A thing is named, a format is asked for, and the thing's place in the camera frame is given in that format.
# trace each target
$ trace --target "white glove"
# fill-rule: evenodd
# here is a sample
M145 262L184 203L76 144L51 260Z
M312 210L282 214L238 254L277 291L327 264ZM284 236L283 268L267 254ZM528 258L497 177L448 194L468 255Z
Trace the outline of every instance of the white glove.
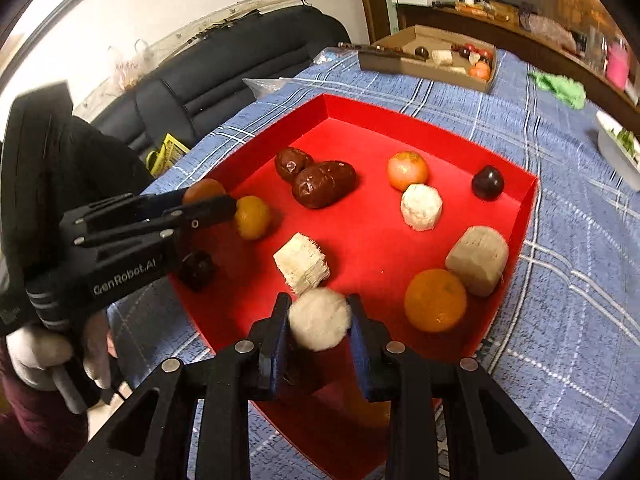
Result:
M111 384L107 330L109 325L104 310L93 314L82 330L84 371L101 388ZM43 326L23 326L6 337L15 373L25 384L37 390L56 389L47 368L61 365L73 355L71 343L60 334Z

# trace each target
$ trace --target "blue plaid tablecloth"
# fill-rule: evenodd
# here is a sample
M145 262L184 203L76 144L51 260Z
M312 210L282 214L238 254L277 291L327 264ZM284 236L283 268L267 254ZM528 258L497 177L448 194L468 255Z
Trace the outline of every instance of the blue plaid tablecloth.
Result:
M640 413L640 199L598 152L595 105L563 105L536 88L527 76L533 67L510 53L498 53L496 70L488 95L361 72L353 56L312 66L205 137L148 192L191 185L322 92L436 124L537 175L527 238L477 358L572 474L596 479ZM113 305L109 314L132 386L169 356L185 362L210 357L166 279ZM441 417L438 439L446 478ZM324 478L253 409L250 456L254 479Z

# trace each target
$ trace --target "black sofa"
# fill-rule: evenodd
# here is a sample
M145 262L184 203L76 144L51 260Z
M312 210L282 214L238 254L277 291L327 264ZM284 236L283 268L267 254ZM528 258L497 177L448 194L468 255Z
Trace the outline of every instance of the black sofa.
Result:
M341 41L349 41L342 24L311 6L251 14L150 72L92 124L141 158L167 132L192 148L254 101L242 78L293 77Z

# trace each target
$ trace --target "orange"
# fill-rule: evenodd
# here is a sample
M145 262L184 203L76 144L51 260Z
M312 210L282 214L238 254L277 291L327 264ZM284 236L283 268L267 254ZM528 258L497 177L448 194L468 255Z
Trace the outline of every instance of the orange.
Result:
M201 181L193 184L182 197L182 204L190 204L192 202L200 202L207 198L226 194L225 188L217 180L212 178L203 178Z
M483 79L485 81L489 81L491 77L491 73L488 70L478 68L477 66L473 66L469 69L469 75L471 77L477 77L478 79Z
M369 402L360 393L356 382L344 385L343 398L346 415L365 428L385 428L391 418L391 402Z
M444 332L460 321L466 310L465 287L444 269L424 270L409 283L404 313L423 332Z
M429 167L420 153L404 151L392 156L386 165L389 183L405 192L411 184L424 184L429 177Z
M478 70L487 70L487 72L491 72L491 67L489 66L488 63L485 63L484 61L478 61L476 63L476 68Z
M271 222L271 211L257 196L243 196L237 202L236 227L244 240L262 238Z

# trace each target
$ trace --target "white wall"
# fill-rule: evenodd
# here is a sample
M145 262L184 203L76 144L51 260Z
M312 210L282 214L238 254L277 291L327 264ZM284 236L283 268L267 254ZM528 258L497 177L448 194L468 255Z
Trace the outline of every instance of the white wall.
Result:
M110 74L107 49L132 54L136 40L149 44L211 12L242 0L82 0L40 40L0 95L0 132L14 98L48 82L68 80L74 104ZM361 0L318 0L341 20L352 41L367 43Z

